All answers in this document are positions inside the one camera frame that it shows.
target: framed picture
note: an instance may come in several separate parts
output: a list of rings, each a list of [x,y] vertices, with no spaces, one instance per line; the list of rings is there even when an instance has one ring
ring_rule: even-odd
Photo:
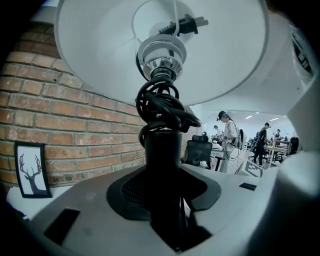
[[[23,198],[52,198],[44,148],[44,144],[31,142],[16,142],[14,145],[16,176]]]

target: rectangular slot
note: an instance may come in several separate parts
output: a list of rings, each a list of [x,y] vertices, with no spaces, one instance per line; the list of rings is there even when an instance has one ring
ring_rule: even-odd
[[[243,183],[241,183],[241,184],[239,185],[239,187],[240,187],[240,188],[247,189],[247,190],[255,191],[255,189],[256,189],[257,186],[243,182]]]
[[[44,235],[56,244],[61,245],[79,213],[78,210],[64,209],[47,228]]]

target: white lamp shade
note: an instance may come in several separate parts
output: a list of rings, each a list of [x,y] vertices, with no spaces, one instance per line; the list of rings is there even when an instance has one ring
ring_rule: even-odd
[[[104,95],[129,103],[146,82],[135,64],[139,41],[175,21],[171,0],[145,2],[60,0],[56,11],[57,47],[72,72]],[[263,0],[183,0],[177,8],[179,18],[191,12],[209,22],[197,35],[178,37],[187,56],[174,85],[184,105],[220,97],[253,74],[268,41]]]

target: deer antler artwork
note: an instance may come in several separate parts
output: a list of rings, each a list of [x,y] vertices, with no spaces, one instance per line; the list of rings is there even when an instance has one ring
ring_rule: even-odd
[[[47,191],[42,190],[42,189],[38,189],[36,182],[35,182],[35,177],[36,177],[36,175],[41,173],[42,167],[41,167],[40,160],[38,159],[38,157],[36,155],[35,155],[34,159],[35,159],[35,163],[36,163],[36,167],[37,167],[37,172],[34,172],[34,169],[32,167],[31,167],[32,175],[29,174],[28,169],[26,169],[26,171],[24,170],[24,165],[25,165],[24,154],[22,154],[19,158],[19,169],[22,173],[24,173],[24,177],[30,182],[32,192],[36,195],[45,195],[45,194],[47,194]]]

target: brick wall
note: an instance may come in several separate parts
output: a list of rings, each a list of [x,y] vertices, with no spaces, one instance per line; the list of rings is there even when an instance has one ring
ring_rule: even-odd
[[[17,186],[14,142],[45,144],[51,186],[145,162],[135,107],[104,97],[60,59],[52,25],[32,23],[0,77],[0,180]],[[183,135],[182,149],[196,132]]]

